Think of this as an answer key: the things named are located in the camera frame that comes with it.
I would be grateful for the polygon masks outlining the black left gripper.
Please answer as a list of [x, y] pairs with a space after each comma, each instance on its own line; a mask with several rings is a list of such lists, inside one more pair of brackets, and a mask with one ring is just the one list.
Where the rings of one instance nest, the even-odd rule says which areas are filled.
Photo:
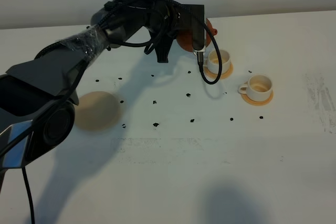
[[[144, 47], [155, 50], [158, 63], [168, 63], [168, 55], [177, 30], [182, 28], [184, 4], [174, 0], [113, 0], [115, 9], [113, 28], [123, 28], [121, 38], [112, 37], [118, 46]], [[130, 43], [127, 40], [141, 27], [146, 27], [151, 39], [143, 43]]]

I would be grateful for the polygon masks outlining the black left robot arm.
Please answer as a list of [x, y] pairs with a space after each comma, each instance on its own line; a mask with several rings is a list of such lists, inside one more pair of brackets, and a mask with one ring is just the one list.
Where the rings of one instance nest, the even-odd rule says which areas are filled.
[[182, 8], [173, 0], [111, 0], [86, 30], [1, 75], [1, 175], [25, 167], [69, 135], [79, 103], [76, 88], [104, 50], [137, 47], [129, 38], [145, 27], [151, 38], [140, 46], [166, 63]]

